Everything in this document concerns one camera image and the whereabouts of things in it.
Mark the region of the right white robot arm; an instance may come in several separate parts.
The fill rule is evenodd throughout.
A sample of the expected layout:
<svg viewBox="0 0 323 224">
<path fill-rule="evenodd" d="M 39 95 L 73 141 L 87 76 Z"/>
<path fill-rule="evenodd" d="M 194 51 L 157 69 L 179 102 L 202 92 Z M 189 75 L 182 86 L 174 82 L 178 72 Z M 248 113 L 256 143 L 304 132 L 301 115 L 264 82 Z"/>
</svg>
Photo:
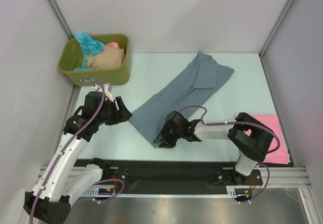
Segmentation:
<svg viewBox="0 0 323 224">
<path fill-rule="evenodd" d="M 233 170 L 223 174 L 223 184 L 245 185 L 253 168 L 265 160 L 274 139 L 273 131 L 247 113 L 239 113 L 233 121 L 189 121 L 178 111 L 166 116 L 165 123 L 155 138 L 159 148 L 173 148 L 179 139 L 188 142 L 205 140 L 231 140 L 239 149 L 240 156 Z"/>
</svg>

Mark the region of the grey blue t shirt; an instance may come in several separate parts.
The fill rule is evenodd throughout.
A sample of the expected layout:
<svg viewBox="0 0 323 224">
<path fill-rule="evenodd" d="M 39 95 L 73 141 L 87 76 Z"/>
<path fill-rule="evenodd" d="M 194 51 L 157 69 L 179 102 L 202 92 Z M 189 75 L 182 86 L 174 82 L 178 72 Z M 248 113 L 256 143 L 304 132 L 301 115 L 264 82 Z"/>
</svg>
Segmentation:
<svg viewBox="0 0 323 224">
<path fill-rule="evenodd" d="M 132 113 L 129 122 L 154 148 L 171 148 L 166 143 L 155 143 L 166 116 L 187 106 L 202 106 L 234 72 L 212 56 L 198 52 L 186 69 Z"/>
</svg>

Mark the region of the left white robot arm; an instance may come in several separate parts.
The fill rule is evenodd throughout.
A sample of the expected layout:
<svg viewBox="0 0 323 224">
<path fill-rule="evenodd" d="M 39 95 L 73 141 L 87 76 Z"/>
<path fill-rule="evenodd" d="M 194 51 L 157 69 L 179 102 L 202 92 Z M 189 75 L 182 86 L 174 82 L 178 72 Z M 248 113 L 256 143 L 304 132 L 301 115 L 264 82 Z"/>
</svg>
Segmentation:
<svg viewBox="0 0 323 224">
<path fill-rule="evenodd" d="M 112 126 L 128 121 L 132 114 L 120 96 L 91 91 L 84 105 L 66 121 L 60 144 L 44 174 L 30 192 L 25 192 L 24 210 L 46 223 L 64 223 L 72 206 L 82 194 L 95 184 L 111 182 L 123 184 L 114 177 L 110 163 L 93 158 L 85 169 L 68 180 L 76 160 L 101 125 Z"/>
</svg>

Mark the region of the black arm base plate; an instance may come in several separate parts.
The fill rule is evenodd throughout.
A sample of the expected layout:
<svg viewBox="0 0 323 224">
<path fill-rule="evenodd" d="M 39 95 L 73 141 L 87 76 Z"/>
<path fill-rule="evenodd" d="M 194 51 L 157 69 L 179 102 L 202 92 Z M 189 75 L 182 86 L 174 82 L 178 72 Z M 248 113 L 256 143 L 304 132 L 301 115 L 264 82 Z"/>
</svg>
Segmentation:
<svg viewBox="0 0 323 224">
<path fill-rule="evenodd" d="M 228 186 L 253 189 L 265 180 L 259 170 L 234 178 L 233 162 L 110 160 L 111 177 L 120 179 L 117 190 L 134 195 L 214 195 Z"/>
</svg>

